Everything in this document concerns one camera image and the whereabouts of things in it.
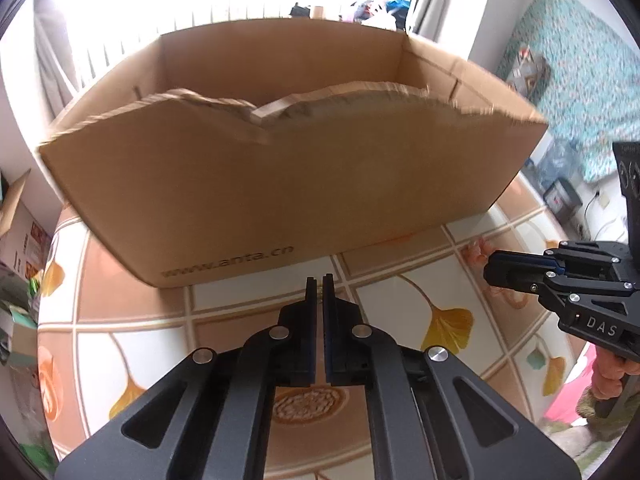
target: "open cardboard box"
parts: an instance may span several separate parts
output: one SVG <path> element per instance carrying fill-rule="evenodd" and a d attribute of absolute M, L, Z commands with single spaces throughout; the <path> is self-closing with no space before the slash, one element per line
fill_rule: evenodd
<path fill-rule="evenodd" d="M 331 108 L 335 89 L 286 98 L 350 82 L 428 89 L 430 98 L 368 108 Z M 140 101 L 180 88 L 202 97 Z M 287 115 L 306 99 L 321 112 Z M 166 287 L 486 211 L 545 130 L 507 85 L 423 38 L 245 20 L 172 32 L 123 60 L 70 105 L 40 154 L 105 247 L 140 280 Z"/>

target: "ginkgo leaf pattern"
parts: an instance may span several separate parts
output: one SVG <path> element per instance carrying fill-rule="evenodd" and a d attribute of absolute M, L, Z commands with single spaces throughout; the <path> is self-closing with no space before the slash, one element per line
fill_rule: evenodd
<path fill-rule="evenodd" d="M 544 397 L 553 395 L 562 386 L 566 360 L 564 357 L 553 357 L 549 359 L 546 370 L 545 383 L 542 385 L 542 395 Z"/>
<path fill-rule="evenodd" d="M 42 286 L 40 287 L 40 293 L 45 298 L 53 294 L 56 289 L 62 285 L 62 282 L 65 280 L 65 271 L 60 265 L 53 260 L 47 271 L 44 273 L 44 278 L 42 279 Z"/>
<path fill-rule="evenodd" d="M 536 346 L 534 351 L 527 356 L 527 363 L 534 370 L 542 370 L 546 365 L 546 357 L 542 350 Z"/>
<path fill-rule="evenodd" d="M 127 378 L 127 387 L 124 389 L 124 393 L 116 400 L 115 404 L 109 410 L 109 420 L 119 414 L 127 406 L 129 406 L 140 395 L 145 393 L 144 388 L 140 388 L 130 376 Z"/>
<path fill-rule="evenodd" d="M 120 358 L 122 359 L 122 363 L 124 364 L 124 368 L 127 373 L 127 386 L 124 389 L 124 393 L 118 400 L 116 400 L 114 405 L 109 410 L 109 420 L 111 420 L 127 406 L 129 406 L 134 400 L 136 400 L 140 395 L 145 393 L 146 390 L 138 386 L 136 384 L 136 381 L 133 380 L 133 377 L 131 376 L 131 370 L 129 369 L 129 364 L 127 363 L 127 359 L 124 355 L 124 352 L 122 351 L 122 347 L 120 346 L 120 343 L 118 342 L 116 337 L 111 333 L 109 334 L 109 336 L 118 349 L 118 353 L 120 354 Z"/>
<path fill-rule="evenodd" d="M 443 346 L 453 354 L 465 349 L 469 343 L 471 329 L 474 325 L 473 313 L 466 308 L 438 308 L 412 280 L 405 276 L 399 276 L 399 278 L 415 287 L 431 309 L 431 323 L 420 349 L 425 350 L 430 346 L 438 345 Z"/>
<path fill-rule="evenodd" d="M 551 357 L 551 352 L 544 339 L 538 334 L 533 337 L 537 340 L 535 349 L 527 356 L 527 363 L 534 370 L 542 370 L 546 365 L 545 382 L 542 384 L 542 396 L 548 397 L 556 393 L 562 386 L 566 359 L 564 357 Z"/>
<path fill-rule="evenodd" d="M 59 238 L 56 236 L 51 243 L 49 261 L 40 285 L 40 294 L 46 298 L 53 294 L 65 280 L 65 271 L 56 261 Z"/>

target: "cardboard package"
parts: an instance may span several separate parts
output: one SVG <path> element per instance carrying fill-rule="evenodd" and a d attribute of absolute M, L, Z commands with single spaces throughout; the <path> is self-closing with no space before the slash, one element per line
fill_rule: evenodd
<path fill-rule="evenodd" d="M 545 130 L 503 82 L 423 38 L 247 20 L 128 57 L 40 154 L 105 247 L 167 287 L 486 211 Z"/>
<path fill-rule="evenodd" d="M 29 171 L 9 186 L 0 208 L 0 267 L 27 282 L 44 268 L 50 238 L 20 200 Z"/>

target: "pillow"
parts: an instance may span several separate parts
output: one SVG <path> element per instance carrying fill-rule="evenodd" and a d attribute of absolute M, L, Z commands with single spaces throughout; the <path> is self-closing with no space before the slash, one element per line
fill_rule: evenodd
<path fill-rule="evenodd" d="M 522 44 L 507 76 L 507 85 L 522 97 L 529 98 L 547 68 L 546 59 L 541 54 L 533 52 L 528 44 Z"/>

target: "power cord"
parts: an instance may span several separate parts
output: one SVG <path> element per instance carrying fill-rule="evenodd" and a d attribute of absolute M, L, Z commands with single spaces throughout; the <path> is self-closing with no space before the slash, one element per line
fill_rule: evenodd
<path fill-rule="evenodd" d="M 587 222 L 587 211 L 589 210 L 589 206 L 590 206 L 591 204 L 593 204 L 594 200 L 596 200 L 596 199 L 597 199 L 597 197 L 599 197 L 599 196 L 600 196 L 600 190 L 599 190 L 599 189 L 597 189 L 597 190 L 596 190 L 596 192 L 594 193 L 594 195 L 593 195 L 592 199 L 591 199 L 591 200 L 589 200 L 589 203 L 587 204 L 587 207 L 585 207 L 585 208 L 584 208 L 584 227 L 585 227 L 586 231 L 587 231 L 589 234 L 591 234 L 591 229 L 589 229 L 589 222 Z"/>

